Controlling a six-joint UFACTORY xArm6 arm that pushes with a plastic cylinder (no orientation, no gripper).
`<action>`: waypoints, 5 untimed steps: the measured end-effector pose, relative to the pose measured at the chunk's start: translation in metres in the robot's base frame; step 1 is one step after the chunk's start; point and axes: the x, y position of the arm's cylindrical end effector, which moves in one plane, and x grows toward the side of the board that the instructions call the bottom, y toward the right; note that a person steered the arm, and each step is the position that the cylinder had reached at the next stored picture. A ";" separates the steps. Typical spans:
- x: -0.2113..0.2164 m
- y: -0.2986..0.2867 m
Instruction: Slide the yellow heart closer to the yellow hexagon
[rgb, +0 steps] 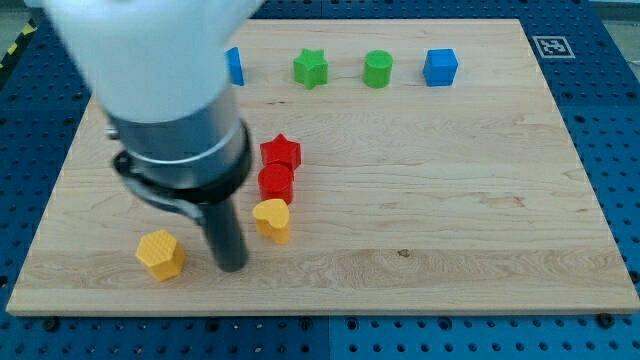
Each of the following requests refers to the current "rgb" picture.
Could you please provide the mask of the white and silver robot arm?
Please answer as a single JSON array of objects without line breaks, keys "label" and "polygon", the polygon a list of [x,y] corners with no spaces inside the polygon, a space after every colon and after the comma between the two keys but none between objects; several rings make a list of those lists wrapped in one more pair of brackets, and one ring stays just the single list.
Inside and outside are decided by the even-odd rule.
[{"label": "white and silver robot arm", "polygon": [[204,231],[218,267],[248,260],[232,194],[252,164],[225,55],[255,0],[38,3],[109,119],[126,187]]}]

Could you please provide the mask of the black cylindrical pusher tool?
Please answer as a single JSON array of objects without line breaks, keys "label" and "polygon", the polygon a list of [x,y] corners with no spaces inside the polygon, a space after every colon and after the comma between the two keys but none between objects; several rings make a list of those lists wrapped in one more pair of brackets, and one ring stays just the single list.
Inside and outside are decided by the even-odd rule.
[{"label": "black cylindrical pusher tool", "polygon": [[202,203],[202,228],[217,266],[224,272],[241,270],[248,261],[248,250],[233,202]]}]

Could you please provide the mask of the blue block behind arm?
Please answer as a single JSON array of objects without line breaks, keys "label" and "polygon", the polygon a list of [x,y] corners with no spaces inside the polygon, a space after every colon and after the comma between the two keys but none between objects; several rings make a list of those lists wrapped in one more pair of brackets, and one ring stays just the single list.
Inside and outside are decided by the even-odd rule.
[{"label": "blue block behind arm", "polygon": [[229,67],[231,83],[238,86],[244,85],[243,68],[238,47],[232,47],[226,51],[226,60]]}]

